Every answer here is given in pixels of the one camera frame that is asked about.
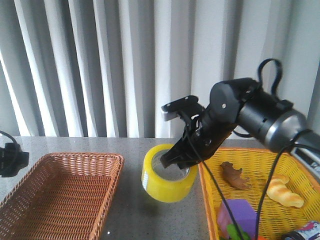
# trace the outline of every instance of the brown wicker basket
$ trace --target brown wicker basket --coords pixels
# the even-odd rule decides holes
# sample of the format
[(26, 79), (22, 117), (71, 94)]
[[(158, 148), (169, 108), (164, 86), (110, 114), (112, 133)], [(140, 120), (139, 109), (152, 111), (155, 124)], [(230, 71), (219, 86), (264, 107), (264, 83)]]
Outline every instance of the brown wicker basket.
[(0, 203), (0, 239), (99, 239), (123, 165), (113, 153), (41, 157)]

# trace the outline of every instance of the roll of tape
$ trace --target roll of tape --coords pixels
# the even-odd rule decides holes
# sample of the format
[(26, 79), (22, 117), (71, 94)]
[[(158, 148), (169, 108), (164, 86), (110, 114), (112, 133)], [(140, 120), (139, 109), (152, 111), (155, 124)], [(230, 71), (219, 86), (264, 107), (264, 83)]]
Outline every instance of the roll of tape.
[(168, 180), (159, 176), (154, 171), (154, 160), (157, 158), (159, 164), (162, 153), (167, 152), (173, 144), (161, 144), (151, 148), (144, 157), (142, 168), (142, 186), (144, 190), (154, 199), (164, 203), (174, 203), (185, 198), (197, 176), (197, 166), (188, 168), (186, 175), (179, 180)]

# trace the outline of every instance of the white curtain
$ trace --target white curtain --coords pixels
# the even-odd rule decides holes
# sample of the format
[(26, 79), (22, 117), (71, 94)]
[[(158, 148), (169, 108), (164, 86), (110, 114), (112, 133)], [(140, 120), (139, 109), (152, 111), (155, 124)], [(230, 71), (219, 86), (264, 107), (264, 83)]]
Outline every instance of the white curtain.
[[(0, 129), (180, 137), (161, 106), (283, 63), (278, 89), (320, 132), (320, 1), (1, 0)], [(272, 64), (263, 72), (270, 91)]]

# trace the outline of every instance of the croissant toy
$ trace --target croissant toy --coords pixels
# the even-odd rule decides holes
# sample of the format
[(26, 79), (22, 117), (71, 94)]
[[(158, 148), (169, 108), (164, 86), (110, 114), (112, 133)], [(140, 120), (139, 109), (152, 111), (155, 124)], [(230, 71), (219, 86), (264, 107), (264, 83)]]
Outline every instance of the croissant toy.
[(289, 190), (285, 184), (289, 182), (289, 177), (274, 174), (271, 178), (266, 194), (272, 200), (282, 204), (285, 207), (301, 208), (304, 205), (304, 200), (298, 194)]

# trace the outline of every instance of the table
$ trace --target table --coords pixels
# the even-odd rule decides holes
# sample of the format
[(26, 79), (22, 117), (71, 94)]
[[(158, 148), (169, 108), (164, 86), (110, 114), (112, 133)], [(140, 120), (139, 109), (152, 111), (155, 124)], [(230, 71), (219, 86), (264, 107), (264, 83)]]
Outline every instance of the table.
[[(0, 201), (35, 162), (52, 152), (118, 153), (125, 163), (102, 232), (101, 240), (204, 240), (209, 239), (207, 217), (197, 176), (189, 195), (180, 202), (162, 203), (151, 198), (141, 184), (145, 154), (153, 146), (172, 143), (164, 138), (16, 137), (29, 165), (17, 176), (0, 178)], [(0, 137), (0, 146), (10, 140)], [(256, 140), (226, 140), (223, 147), (263, 148)]]

